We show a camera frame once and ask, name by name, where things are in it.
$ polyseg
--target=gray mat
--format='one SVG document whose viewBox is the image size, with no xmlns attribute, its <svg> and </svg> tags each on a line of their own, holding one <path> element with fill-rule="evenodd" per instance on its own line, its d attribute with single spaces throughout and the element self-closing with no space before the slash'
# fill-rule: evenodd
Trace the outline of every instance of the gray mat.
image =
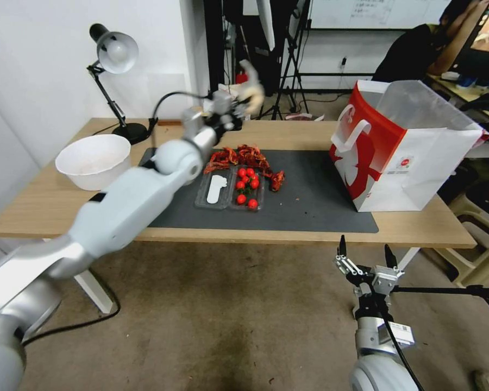
<svg viewBox="0 0 489 391">
<path fill-rule="evenodd" d="M 356 211 L 327 151 L 263 150 L 286 180 L 278 193 L 265 191 L 257 213 L 194 206 L 202 176 L 181 188 L 151 227 L 267 231 L 378 232 L 371 213 Z M 140 164 L 153 155 L 145 151 Z"/>
</svg>

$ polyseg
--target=white wall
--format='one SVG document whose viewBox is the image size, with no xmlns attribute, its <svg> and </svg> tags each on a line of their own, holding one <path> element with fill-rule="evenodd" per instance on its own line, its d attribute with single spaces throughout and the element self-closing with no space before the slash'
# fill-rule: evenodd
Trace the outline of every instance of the white wall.
<svg viewBox="0 0 489 391">
<path fill-rule="evenodd" d="M 38 166 L 0 115 L 0 211 L 38 172 Z"/>
<path fill-rule="evenodd" d="M 299 71 L 302 73 L 374 73 L 391 44 L 402 33 L 402 31 L 311 30 Z M 341 61 L 344 57 L 347 60 L 342 70 Z M 287 50 L 284 58 L 286 64 Z M 346 75 L 302 78 L 305 89 L 351 89 L 358 79 L 370 79 L 370 77 Z"/>
<path fill-rule="evenodd" d="M 181 16 L 192 91 L 206 95 L 210 90 L 203 0 L 180 0 Z"/>
<path fill-rule="evenodd" d="M 146 118 L 164 93 L 193 88 L 179 2 L 0 1 L 0 114 L 40 166 L 90 117 L 113 116 L 85 69 L 95 22 L 139 44 L 131 71 L 101 76 L 127 117 Z M 189 102 L 171 100 L 160 117 L 178 118 Z"/>
</svg>

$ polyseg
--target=desk lamp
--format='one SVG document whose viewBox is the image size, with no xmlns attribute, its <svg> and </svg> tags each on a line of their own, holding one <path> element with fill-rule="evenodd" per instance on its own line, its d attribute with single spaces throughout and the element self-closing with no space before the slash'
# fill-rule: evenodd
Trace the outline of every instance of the desk lamp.
<svg viewBox="0 0 489 391">
<path fill-rule="evenodd" d="M 91 38 L 96 42 L 98 60 L 87 67 L 94 78 L 109 107 L 120 122 L 113 134 L 125 137 L 131 144 L 137 144 L 146 140 L 151 134 L 145 126 L 138 123 L 125 123 L 125 113 L 118 104 L 113 101 L 99 81 L 99 75 L 104 71 L 109 73 L 124 73 L 129 71 L 136 63 L 138 56 L 137 43 L 127 34 L 116 31 L 108 31 L 99 23 L 93 24 L 89 30 Z"/>
</svg>

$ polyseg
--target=plastic stool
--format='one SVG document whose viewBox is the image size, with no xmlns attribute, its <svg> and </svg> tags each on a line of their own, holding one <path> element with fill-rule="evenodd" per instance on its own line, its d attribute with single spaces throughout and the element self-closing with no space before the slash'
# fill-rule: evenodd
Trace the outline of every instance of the plastic stool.
<svg viewBox="0 0 489 391">
<path fill-rule="evenodd" d="M 461 222 L 471 222 L 489 234 L 489 181 L 470 188 L 465 194 L 457 197 L 449 207 Z M 489 281 L 489 247 L 473 262 L 454 249 L 435 251 L 458 270 L 459 275 L 453 281 L 455 284 L 464 287 L 483 285 Z"/>
</svg>

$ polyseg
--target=plastic container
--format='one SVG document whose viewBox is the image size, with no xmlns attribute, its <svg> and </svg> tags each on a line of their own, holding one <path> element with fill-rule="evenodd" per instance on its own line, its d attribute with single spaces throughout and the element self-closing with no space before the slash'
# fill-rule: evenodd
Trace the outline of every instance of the plastic container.
<svg viewBox="0 0 489 391">
<path fill-rule="evenodd" d="M 244 169 L 251 168 L 251 169 L 253 169 L 255 171 L 255 174 L 259 178 L 259 187 L 257 189 L 252 189 L 249 194 L 246 194 L 246 202 L 244 204 L 241 204 L 241 205 L 239 205 L 237 203 L 237 196 L 239 195 L 239 191 L 235 188 L 236 183 L 241 180 L 241 178 L 239 178 L 237 176 L 237 171 L 240 168 L 244 168 Z M 242 211 L 254 211 L 254 212 L 256 212 L 256 211 L 261 210 L 264 199 L 265 199 L 265 182 L 266 182 L 265 177 L 262 176 L 262 174 L 260 174 L 258 172 L 257 167 L 235 166 L 234 167 L 234 173 L 232 174 L 232 181 L 230 183 L 230 186 L 231 186 L 230 189 L 232 190 L 232 192 L 231 192 L 229 207 L 231 209 L 242 210 Z M 248 209 L 247 204 L 248 204 L 248 201 L 251 199 L 255 199 L 257 201 L 257 204 L 258 204 L 257 209 L 254 209 L 254 210 Z"/>
<path fill-rule="evenodd" d="M 130 168 L 130 143 L 113 134 L 85 137 L 65 147 L 54 163 L 79 188 L 101 190 Z"/>
<path fill-rule="evenodd" d="M 210 184 L 212 183 L 212 177 L 214 175 L 220 175 L 223 178 L 226 178 L 227 186 L 222 187 L 220 189 L 219 200 L 215 204 L 209 204 L 206 198 L 208 196 Z M 201 180 L 201 184 L 199 186 L 199 190 L 197 192 L 194 205 L 196 207 L 200 207 L 204 209 L 219 209 L 219 210 L 225 209 L 230 202 L 230 196 L 232 194 L 230 186 L 234 175 L 235 175 L 235 167 L 230 167 L 230 169 L 225 169 L 225 170 L 216 170 L 208 174 L 203 174 L 203 178 Z"/>
</svg>

